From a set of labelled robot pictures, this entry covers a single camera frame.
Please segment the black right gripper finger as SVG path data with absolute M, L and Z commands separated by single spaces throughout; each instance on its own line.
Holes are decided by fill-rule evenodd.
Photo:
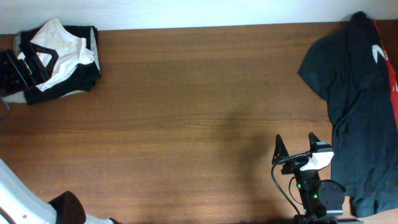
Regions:
M 308 139 L 310 143 L 310 151 L 319 151 L 323 147 L 323 142 L 319 140 L 313 132 L 308 134 Z
M 274 165 L 288 157 L 289 157 L 289 153 L 287 152 L 287 148 L 286 148 L 280 134 L 277 134 L 275 137 L 275 149 L 274 149 L 274 154 L 272 157 L 272 165 Z

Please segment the white t-shirt with robot print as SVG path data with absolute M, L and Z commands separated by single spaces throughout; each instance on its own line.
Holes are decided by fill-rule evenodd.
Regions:
M 68 79 L 79 63 L 88 65 L 94 62 L 93 52 L 86 48 L 86 39 L 66 31 L 57 18 L 47 21 L 29 43 L 54 49 L 58 53 L 52 77 L 36 85 L 40 91 L 45 91 Z

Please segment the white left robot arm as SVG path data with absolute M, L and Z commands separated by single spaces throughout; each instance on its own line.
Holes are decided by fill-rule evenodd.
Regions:
M 12 50 L 1 52 L 1 98 L 49 80 L 58 59 L 55 50 L 36 44 L 20 44 L 19 48 L 25 55 L 22 60 Z M 70 191 L 49 202 L 43 201 L 1 161 L 1 223 L 117 224 L 118 221 L 87 214 Z

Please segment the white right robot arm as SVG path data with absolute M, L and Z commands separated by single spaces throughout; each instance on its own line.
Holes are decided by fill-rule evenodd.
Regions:
M 310 149 L 291 156 L 281 135 L 275 137 L 272 180 L 297 212 L 293 217 L 294 223 L 338 223 L 338 217 L 343 214 L 346 190 L 334 180 L 322 180 L 318 173 L 331 163 L 334 156 L 333 148 L 330 143 L 319 140 L 314 133 L 309 133 L 308 139 Z M 281 174 L 292 175 L 296 181 L 303 213 L 293 203 L 293 196 L 287 195 L 276 180 L 274 170 L 277 166 L 282 167 Z

